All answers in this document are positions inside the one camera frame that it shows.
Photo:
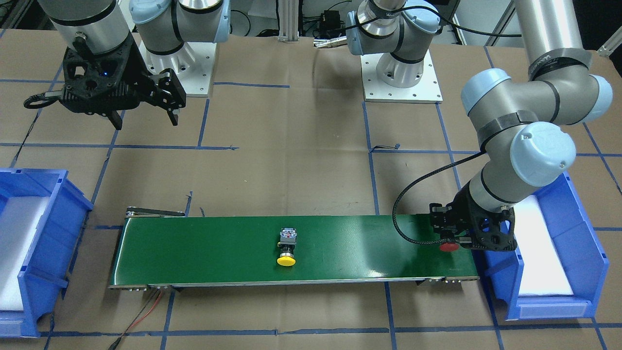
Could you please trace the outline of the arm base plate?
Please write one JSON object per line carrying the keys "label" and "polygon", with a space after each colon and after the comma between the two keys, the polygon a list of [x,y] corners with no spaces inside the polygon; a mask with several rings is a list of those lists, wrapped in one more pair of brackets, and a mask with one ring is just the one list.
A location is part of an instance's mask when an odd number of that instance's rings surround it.
{"label": "arm base plate", "polygon": [[209,97],[217,46],[216,43],[187,42],[169,55],[151,53],[143,43],[138,48],[151,73],[173,69],[188,97]]}
{"label": "arm base plate", "polygon": [[444,101],[430,51],[416,64],[398,62],[389,53],[362,55],[367,102],[435,104]]}

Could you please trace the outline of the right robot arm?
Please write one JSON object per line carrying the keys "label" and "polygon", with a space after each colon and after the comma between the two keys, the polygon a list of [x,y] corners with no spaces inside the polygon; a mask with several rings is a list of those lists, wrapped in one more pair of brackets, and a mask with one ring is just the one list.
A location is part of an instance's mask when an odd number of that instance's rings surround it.
{"label": "right robot arm", "polygon": [[142,102],[163,109],[178,125],[190,95],[208,93],[206,46],[227,41],[228,0],[131,0],[137,44],[116,0],[41,0],[67,43],[64,86],[33,95],[25,108],[60,102],[74,113],[100,115],[122,129],[119,111]]}

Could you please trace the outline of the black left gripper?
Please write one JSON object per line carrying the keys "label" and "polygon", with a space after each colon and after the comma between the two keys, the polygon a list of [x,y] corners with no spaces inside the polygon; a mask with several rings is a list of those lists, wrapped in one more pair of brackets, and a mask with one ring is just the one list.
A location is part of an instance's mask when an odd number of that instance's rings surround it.
{"label": "black left gripper", "polygon": [[446,206],[433,202],[429,208],[433,232],[440,239],[455,237],[460,246],[473,250],[514,251],[518,246],[515,211],[489,212],[481,208],[471,197],[468,185]]}

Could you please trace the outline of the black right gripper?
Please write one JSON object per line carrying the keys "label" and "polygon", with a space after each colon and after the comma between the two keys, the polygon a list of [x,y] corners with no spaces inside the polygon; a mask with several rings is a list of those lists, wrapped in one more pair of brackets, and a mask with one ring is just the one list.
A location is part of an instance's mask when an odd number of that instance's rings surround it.
{"label": "black right gripper", "polygon": [[165,111],[178,126],[180,108],[187,95],[173,69],[152,73],[131,34],[115,49],[95,54],[85,34],[75,34],[63,60],[64,88],[59,102],[75,113],[105,114],[116,130],[122,130],[117,111],[137,108],[142,102]]}

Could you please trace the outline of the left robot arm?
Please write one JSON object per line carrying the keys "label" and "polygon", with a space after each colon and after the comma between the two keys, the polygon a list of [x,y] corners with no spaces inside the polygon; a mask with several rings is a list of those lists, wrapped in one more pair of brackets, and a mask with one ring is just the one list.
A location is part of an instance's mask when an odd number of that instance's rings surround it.
{"label": "left robot arm", "polygon": [[[554,182],[576,157],[561,126],[599,118],[613,100],[611,84],[589,73],[571,0],[517,0],[529,63],[525,83],[502,69],[473,76],[461,92],[465,112],[489,162],[449,204],[430,204],[430,224],[444,252],[459,246],[513,251],[515,204]],[[378,77],[389,86],[417,84],[424,55],[444,19],[424,0],[364,0],[348,14],[354,55],[382,54]]]}

